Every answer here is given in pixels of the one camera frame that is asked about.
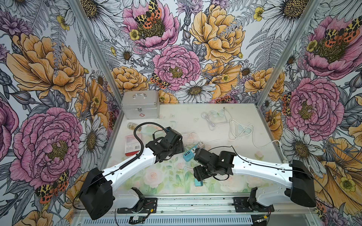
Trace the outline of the teal power strip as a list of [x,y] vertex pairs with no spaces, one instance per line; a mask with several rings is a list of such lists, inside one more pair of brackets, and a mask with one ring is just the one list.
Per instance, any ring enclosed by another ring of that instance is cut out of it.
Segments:
[[194,156],[195,156],[195,151],[196,149],[199,148],[199,145],[196,144],[193,147],[189,148],[184,154],[183,154],[183,159],[185,162],[190,162]]

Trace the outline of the pink usb charger block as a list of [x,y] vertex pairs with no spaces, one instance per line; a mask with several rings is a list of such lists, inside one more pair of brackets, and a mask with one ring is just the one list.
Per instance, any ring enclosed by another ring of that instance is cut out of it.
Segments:
[[205,144],[203,142],[199,142],[197,145],[197,148],[203,149],[205,147]]

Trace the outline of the teal plug adapter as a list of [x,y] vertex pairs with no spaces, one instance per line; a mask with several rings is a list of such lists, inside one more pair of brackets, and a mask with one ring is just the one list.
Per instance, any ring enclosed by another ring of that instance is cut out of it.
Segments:
[[195,185],[195,187],[202,187],[203,181],[198,181],[197,179],[194,179],[194,185]]

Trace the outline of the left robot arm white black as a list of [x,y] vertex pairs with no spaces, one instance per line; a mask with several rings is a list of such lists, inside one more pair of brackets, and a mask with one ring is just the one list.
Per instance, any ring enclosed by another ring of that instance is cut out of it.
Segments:
[[79,199],[92,220],[103,217],[110,210],[127,209],[140,212],[145,206],[142,192],[135,187],[128,191],[119,191],[119,187],[142,169],[184,153],[183,137],[179,132],[160,126],[165,135],[153,137],[152,141],[143,144],[137,135],[137,130],[142,126],[143,123],[133,131],[140,144],[137,154],[110,168],[94,168],[88,172],[79,192]]

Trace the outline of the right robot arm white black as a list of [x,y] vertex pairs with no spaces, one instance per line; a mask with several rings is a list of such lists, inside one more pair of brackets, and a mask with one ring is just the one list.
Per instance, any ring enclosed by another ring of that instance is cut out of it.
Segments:
[[250,190],[248,203],[255,211],[279,202],[290,201],[307,208],[314,208],[319,203],[314,186],[319,181],[302,161],[270,163],[241,156],[235,149],[216,154],[196,148],[193,153],[194,161],[198,163],[198,166],[193,168],[193,175],[199,182],[209,178],[227,181],[238,175],[273,182],[275,188],[254,187]]

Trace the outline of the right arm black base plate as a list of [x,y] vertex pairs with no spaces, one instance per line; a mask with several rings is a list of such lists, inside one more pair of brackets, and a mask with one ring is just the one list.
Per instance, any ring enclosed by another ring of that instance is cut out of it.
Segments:
[[274,206],[263,206],[258,202],[251,202],[249,197],[234,197],[233,204],[237,213],[242,212],[274,212]]

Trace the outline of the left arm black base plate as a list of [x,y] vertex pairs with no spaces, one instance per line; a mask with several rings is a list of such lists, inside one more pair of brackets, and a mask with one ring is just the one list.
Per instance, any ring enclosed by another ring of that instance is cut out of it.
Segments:
[[140,200],[136,205],[130,209],[120,208],[117,209],[118,214],[131,214],[131,213],[156,213],[157,198],[146,197],[144,200]]

